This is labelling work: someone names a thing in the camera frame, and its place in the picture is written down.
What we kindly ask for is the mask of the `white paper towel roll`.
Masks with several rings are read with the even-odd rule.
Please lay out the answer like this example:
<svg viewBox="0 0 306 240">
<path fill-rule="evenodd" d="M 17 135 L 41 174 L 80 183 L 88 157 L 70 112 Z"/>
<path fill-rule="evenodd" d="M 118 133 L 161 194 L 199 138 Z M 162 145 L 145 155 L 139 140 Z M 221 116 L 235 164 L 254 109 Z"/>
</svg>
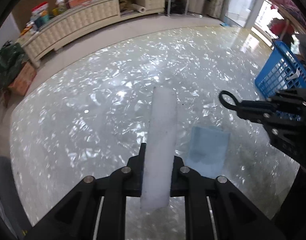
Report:
<svg viewBox="0 0 306 240">
<path fill-rule="evenodd" d="M 146 12 L 146 8 L 141 6 L 141 5 L 137 5 L 137 4 L 131 4 L 131 9 L 140 13 L 145 13 Z"/>
</svg>

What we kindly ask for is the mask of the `cardboard box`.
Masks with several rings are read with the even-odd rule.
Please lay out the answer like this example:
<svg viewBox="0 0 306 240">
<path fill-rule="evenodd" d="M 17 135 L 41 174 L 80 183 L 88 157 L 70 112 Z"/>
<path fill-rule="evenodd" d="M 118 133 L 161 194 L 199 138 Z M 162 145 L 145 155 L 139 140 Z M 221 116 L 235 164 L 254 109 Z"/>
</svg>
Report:
<svg viewBox="0 0 306 240">
<path fill-rule="evenodd" d="M 14 80 L 4 89 L 3 106 L 8 107 L 11 95 L 25 96 L 37 75 L 35 67 L 29 61 L 22 64 L 23 68 Z"/>
</svg>

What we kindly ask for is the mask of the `light blue sponge cloth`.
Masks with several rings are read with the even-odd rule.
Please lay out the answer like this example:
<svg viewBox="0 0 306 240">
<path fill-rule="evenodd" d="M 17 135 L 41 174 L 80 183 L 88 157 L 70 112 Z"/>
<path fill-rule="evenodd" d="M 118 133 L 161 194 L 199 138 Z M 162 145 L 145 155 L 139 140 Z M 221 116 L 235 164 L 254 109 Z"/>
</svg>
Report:
<svg viewBox="0 0 306 240">
<path fill-rule="evenodd" d="M 192 128 L 186 166 L 207 178 L 221 175 L 226 159 L 230 133 L 216 127 Z"/>
</svg>

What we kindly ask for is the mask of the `cream tv cabinet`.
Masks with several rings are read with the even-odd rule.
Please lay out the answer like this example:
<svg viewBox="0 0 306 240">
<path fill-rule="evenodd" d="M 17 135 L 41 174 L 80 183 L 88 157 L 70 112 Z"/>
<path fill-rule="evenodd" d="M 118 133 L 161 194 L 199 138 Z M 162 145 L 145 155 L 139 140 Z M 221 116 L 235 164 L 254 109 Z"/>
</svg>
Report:
<svg viewBox="0 0 306 240">
<path fill-rule="evenodd" d="M 131 9 L 131 4 L 146 8 L 145 13 Z M 17 42 L 35 67 L 51 50 L 108 25 L 136 17 L 163 13 L 165 0 L 92 0 L 67 10 L 43 25 L 34 34 L 26 33 Z"/>
</svg>

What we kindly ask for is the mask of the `pink jacket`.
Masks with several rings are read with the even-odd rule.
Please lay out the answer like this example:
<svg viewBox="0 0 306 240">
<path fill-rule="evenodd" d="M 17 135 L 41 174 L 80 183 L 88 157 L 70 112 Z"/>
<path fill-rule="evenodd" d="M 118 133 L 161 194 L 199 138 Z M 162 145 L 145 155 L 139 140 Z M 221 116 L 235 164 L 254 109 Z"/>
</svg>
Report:
<svg viewBox="0 0 306 240">
<path fill-rule="evenodd" d="M 300 9 L 292 0 L 269 0 L 273 4 L 271 9 L 274 9 L 274 5 L 283 7 L 289 12 L 297 21 L 306 29 L 306 18 Z"/>
</svg>

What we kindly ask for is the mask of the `dark green plastic bag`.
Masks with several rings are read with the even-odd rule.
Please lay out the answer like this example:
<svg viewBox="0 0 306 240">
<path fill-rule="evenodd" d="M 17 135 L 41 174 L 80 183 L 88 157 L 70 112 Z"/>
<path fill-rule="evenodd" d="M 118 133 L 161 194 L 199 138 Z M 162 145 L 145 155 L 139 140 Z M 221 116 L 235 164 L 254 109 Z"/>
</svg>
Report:
<svg viewBox="0 0 306 240">
<path fill-rule="evenodd" d="M 7 41 L 0 49 L 0 87 L 8 87 L 27 61 L 28 56 L 20 44 Z"/>
</svg>

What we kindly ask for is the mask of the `blue plastic laundry basket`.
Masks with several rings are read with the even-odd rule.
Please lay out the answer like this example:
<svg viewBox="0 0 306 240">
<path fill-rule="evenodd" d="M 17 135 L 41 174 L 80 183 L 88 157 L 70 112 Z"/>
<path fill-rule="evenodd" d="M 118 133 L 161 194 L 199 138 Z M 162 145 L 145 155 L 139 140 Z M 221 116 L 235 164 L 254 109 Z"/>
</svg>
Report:
<svg viewBox="0 0 306 240">
<path fill-rule="evenodd" d="M 255 79 L 255 86 L 267 99 L 287 89 L 306 88 L 306 70 L 288 46 L 273 40 L 273 51 Z"/>
</svg>

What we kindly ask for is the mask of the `white sponge block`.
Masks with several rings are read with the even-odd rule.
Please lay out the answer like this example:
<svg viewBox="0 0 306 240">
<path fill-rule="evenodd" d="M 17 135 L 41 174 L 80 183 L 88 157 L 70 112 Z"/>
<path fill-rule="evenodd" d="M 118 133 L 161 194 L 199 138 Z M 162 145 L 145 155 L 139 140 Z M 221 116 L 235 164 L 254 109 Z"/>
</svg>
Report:
<svg viewBox="0 0 306 240">
<path fill-rule="evenodd" d="M 155 87 L 146 142 L 141 209 L 154 211 L 169 204 L 177 134 L 177 96 Z"/>
</svg>

